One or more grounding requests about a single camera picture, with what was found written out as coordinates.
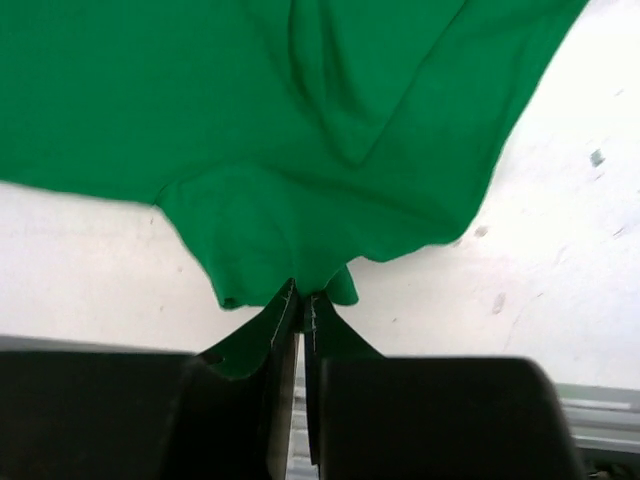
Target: green t-shirt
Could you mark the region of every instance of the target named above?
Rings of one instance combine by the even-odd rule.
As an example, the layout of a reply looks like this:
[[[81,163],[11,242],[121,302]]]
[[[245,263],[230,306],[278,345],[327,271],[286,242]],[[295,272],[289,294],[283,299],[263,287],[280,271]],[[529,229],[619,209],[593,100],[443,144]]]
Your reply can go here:
[[[448,243],[586,0],[0,2],[0,179],[160,207],[223,307]]]

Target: white table surface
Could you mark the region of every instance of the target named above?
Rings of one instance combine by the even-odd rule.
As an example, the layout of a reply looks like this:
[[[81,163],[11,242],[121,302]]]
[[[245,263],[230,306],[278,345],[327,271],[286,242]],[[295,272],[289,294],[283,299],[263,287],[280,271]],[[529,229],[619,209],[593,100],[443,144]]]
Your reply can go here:
[[[590,3],[460,242],[353,263],[341,312],[374,346],[640,389],[638,26],[638,0]],[[0,185],[0,335],[197,351],[253,312],[219,310],[160,212]]]

